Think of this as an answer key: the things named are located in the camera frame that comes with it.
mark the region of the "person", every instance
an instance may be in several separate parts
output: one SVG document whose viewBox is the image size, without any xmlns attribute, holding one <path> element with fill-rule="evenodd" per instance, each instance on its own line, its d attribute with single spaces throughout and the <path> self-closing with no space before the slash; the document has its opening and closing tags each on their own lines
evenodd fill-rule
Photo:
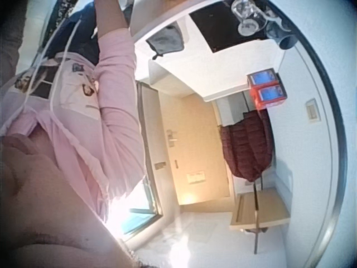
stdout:
<svg viewBox="0 0 357 268">
<path fill-rule="evenodd" d="M 0 243 L 11 267 L 149 267 L 103 224 L 145 166 L 133 40 L 117 0 L 94 5 L 98 37 L 95 23 L 81 29 L 88 6 L 1 87 Z"/>
</svg>

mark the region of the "window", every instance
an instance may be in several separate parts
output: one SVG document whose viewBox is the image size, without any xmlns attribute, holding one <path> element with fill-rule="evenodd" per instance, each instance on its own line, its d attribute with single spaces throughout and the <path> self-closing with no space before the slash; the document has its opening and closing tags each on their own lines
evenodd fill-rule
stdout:
<svg viewBox="0 0 357 268">
<path fill-rule="evenodd" d="M 143 113 L 142 91 L 138 88 L 138 111 L 145 146 L 147 175 L 125 199 L 111 206 L 107 227 L 115 237 L 129 239 L 161 218 L 161 206 L 155 186 Z"/>
</svg>

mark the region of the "wooden shelf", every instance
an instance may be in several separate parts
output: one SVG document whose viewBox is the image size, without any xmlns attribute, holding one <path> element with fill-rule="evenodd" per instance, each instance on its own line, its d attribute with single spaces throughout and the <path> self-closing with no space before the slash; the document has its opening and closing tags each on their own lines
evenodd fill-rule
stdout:
<svg viewBox="0 0 357 268">
<path fill-rule="evenodd" d="M 258 191 L 259 227 L 278 226 L 290 221 L 290 215 L 275 188 Z M 237 195 L 230 229 L 255 228 L 254 193 Z"/>
</svg>

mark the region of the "tiled floor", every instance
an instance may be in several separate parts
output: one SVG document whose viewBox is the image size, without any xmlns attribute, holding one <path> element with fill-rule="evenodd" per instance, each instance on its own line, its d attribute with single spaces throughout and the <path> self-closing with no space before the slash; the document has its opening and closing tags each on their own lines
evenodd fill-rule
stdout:
<svg viewBox="0 0 357 268">
<path fill-rule="evenodd" d="M 17 73 L 31 66 L 37 53 L 46 16 L 51 12 L 51 7 L 54 3 L 55 0 L 28 0 L 23 41 L 19 51 L 20 59 L 16 69 Z"/>
</svg>

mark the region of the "skin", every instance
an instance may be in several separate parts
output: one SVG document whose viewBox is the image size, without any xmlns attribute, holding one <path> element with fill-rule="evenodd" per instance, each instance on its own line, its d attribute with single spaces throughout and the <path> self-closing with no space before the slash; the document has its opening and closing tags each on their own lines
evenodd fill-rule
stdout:
<svg viewBox="0 0 357 268">
<path fill-rule="evenodd" d="M 3 138 L 1 160 L 0 242 L 15 267 L 139 267 L 29 138 Z"/>
</svg>

